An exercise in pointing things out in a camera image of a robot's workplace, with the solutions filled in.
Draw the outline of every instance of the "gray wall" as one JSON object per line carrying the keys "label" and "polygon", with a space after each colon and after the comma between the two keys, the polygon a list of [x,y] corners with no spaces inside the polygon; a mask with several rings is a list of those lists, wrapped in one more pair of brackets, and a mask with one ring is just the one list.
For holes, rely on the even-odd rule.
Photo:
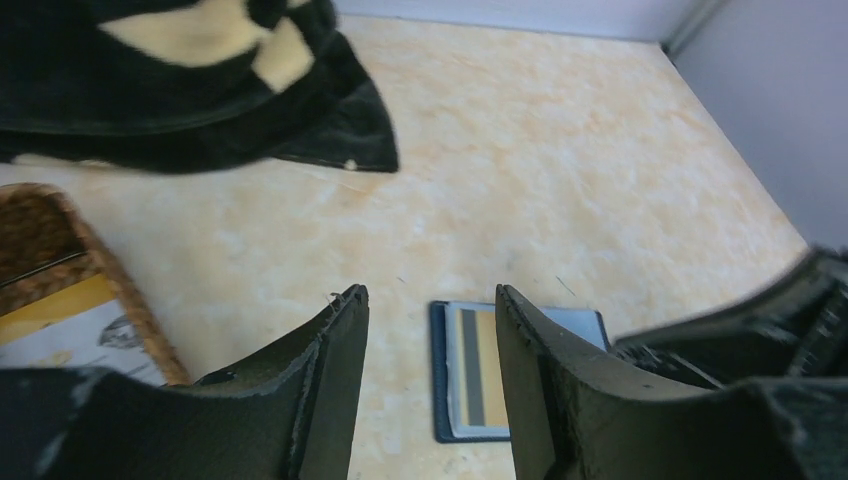
{"label": "gray wall", "polygon": [[659,42],[703,0],[335,0],[339,12]]}
{"label": "gray wall", "polygon": [[730,0],[674,60],[801,234],[848,245],[848,1]]}

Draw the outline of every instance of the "beige floor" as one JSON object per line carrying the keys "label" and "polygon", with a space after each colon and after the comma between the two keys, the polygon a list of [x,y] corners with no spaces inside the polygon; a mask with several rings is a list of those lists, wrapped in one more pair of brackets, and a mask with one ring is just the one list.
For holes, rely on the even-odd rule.
{"label": "beige floor", "polygon": [[804,248],[654,45],[364,18],[343,30],[393,115],[398,175],[2,166],[0,183],[70,192],[195,376],[366,284],[352,479],[513,477],[507,444],[432,440],[430,300],[491,301],[511,283],[600,310],[615,337],[743,295]]}

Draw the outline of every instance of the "blanket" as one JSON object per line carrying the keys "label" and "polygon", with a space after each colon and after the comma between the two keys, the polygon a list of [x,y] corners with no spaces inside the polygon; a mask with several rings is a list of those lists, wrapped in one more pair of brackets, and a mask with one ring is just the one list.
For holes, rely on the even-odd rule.
{"label": "blanket", "polygon": [[330,0],[3,2],[0,162],[397,171],[386,108],[336,26]]}

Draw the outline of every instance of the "white paper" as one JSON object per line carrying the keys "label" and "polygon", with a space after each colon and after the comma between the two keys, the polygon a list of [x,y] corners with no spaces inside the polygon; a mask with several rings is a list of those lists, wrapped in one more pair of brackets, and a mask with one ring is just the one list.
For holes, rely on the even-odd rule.
{"label": "white paper", "polygon": [[0,345],[0,368],[94,365],[156,386],[166,383],[117,300]]}

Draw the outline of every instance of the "marble floor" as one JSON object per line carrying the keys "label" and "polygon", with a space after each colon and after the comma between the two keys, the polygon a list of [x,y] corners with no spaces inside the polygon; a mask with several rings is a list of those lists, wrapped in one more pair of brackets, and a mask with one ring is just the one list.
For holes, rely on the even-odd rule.
{"label": "marble floor", "polygon": [[0,166],[63,188],[192,375],[352,283],[371,329],[350,478],[513,478],[508,444],[432,435],[427,303],[600,310],[611,337],[757,289],[805,248],[656,45],[344,18],[402,171],[268,160],[186,177]]}

